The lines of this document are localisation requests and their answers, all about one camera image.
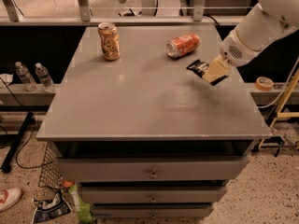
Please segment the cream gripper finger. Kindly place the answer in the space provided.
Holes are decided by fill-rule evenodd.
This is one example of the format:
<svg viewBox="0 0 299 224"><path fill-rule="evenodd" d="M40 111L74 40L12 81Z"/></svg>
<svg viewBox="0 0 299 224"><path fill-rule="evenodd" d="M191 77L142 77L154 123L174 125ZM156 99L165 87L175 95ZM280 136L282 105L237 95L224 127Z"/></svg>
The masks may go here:
<svg viewBox="0 0 299 224"><path fill-rule="evenodd" d="M208 83L218 83L229 75L229 64L221 55L217 56L203 74L203 79Z"/></svg>

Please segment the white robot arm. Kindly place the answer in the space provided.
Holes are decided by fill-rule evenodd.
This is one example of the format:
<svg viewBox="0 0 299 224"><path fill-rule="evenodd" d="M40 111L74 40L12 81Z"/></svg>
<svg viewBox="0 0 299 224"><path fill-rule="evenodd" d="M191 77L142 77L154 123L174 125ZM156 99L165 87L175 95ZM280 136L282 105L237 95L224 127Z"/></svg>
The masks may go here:
<svg viewBox="0 0 299 224"><path fill-rule="evenodd" d="M212 85L221 82L231 66L246 65L298 27L299 0L258 0L223 40L220 54L211 63L200 65L200 77Z"/></svg>

